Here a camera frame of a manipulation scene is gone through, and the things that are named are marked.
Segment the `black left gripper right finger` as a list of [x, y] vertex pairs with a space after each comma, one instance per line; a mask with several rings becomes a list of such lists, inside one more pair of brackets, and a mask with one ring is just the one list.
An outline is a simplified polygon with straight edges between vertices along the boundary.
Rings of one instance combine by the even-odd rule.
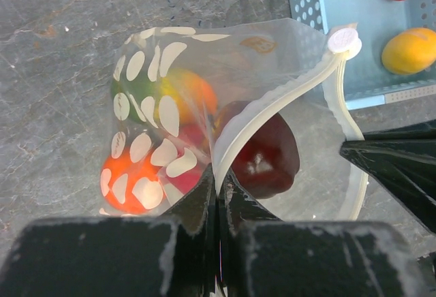
[[220, 281], [230, 296], [428, 296], [403, 237], [370, 221], [274, 216], [228, 172], [218, 197]]

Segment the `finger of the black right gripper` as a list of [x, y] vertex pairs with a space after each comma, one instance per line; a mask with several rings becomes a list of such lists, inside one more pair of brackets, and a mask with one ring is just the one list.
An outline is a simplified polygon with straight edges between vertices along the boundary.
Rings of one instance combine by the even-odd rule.
[[391, 194], [435, 233], [435, 122], [366, 133], [345, 141], [339, 154]]

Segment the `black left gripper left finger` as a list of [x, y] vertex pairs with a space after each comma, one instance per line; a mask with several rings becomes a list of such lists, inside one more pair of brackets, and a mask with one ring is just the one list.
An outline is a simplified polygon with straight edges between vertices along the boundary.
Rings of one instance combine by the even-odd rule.
[[157, 217], [29, 223], [1, 268], [2, 296], [209, 296], [215, 291], [215, 178]]

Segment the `orange tangerine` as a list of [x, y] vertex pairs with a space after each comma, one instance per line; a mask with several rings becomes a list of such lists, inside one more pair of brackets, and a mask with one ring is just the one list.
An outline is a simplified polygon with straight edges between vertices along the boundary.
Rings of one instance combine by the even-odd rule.
[[116, 210], [133, 215], [148, 213], [166, 199], [159, 170], [151, 163], [150, 154], [136, 163], [127, 150], [118, 158], [109, 156], [100, 173], [101, 193]]

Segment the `dark red apple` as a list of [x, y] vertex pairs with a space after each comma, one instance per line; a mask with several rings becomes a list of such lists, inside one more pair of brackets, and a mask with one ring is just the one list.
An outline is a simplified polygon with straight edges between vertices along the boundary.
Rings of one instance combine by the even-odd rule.
[[291, 188], [300, 157], [294, 134], [279, 113], [245, 143], [231, 169], [240, 185], [259, 200]]

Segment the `yellow lemon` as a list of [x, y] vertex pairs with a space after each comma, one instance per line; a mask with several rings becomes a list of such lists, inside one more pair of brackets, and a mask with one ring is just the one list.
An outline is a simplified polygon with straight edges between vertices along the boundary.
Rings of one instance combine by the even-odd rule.
[[417, 74], [435, 62], [435, 31], [408, 29], [393, 37], [381, 53], [383, 66], [398, 75]]

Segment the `clear polka dot zip bag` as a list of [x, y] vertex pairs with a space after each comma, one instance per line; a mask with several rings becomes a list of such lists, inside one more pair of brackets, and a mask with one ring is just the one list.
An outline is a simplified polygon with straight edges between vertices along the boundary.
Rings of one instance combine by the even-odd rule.
[[[134, 33], [114, 60], [103, 163], [127, 150], [134, 163], [150, 154], [151, 163], [160, 167], [166, 199], [141, 215], [161, 215], [186, 195], [164, 178], [165, 167], [177, 155], [172, 142], [184, 126], [174, 99], [165, 95], [156, 104], [154, 97], [145, 97], [140, 108], [146, 121], [135, 123], [127, 118], [127, 100], [136, 104], [133, 96], [118, 93], [112, 98], [110, 87], [121, 75], [132, 81], [145, 71], [155, 82], [173, 68], [188, 69], [205, 79], [217, 96], [215, 114], [205, 107], [193, 111], [193, 123], [206, 138], [205, 169], [213, 171], [216, 196], [245, 143], [279, 113], [296, 139], [300, 169], [290, 189], [255, 199], [286, 220], [355, 220], [368, 176], [344, 160], [339, 147], [346, 140], [363, 140], [343, 92], [345, 65], [361, 47], [353, 24], [325, 34], [289, 18], [220, 29], [153, 27]], [[141, 216], [116, 210], [101, 190], [99, 194], [99, 214]]]

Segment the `green yellow mango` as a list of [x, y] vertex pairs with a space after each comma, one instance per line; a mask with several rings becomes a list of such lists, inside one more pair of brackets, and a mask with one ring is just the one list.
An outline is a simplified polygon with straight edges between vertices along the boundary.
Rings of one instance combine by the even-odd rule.
[[121, 75], [119, 80], [112, 80], [110, 93], [112, 98], [118, 93], [125, 97], [133, 96], [136, 104], [130, 99], [127, 100], [127, 118], [135, 123], [146, 121], [145, 112], [141, 110], [140, 104], [149, 95], [155, 98], [156, 104], [165, 95], [172, 97], [178, 107], [180, 123], [183, 125], [195, 121], [193, 111], [196, 109], [205, 107], [209, 114], [215, 114], [217, 111], [217, 96], [212, 86], [188, 69], [173, 68], [166, 77], [161, 77], [155, 82], [149, 80], [145, 71], [141, 71], [132, 81]]

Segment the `bright red apple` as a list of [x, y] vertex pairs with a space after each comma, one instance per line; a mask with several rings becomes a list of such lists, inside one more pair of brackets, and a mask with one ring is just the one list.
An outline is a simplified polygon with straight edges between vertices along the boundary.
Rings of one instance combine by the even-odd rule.
[[205, 152], [206, 138], [198, 124], [182, 126], [172, 142], [177, 155], [165, 167], [165, 181], [174, 185], [183, 195], [189, 193], [200, 180], [209, 158]]

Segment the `light blue perforated basket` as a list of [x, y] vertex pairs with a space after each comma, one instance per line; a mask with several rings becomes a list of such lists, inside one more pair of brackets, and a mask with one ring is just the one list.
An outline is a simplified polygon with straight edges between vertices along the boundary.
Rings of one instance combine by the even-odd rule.
[[382, 65], [384, 45], [414, 27], [435, 29], [435, 0], [289, 0], [294, 20], [329, 32], [356, 23], [362, 50], [347, 62], [345, 100], [357, 110], [435, 94], [435, 66], [409, 76], [395, 75]]

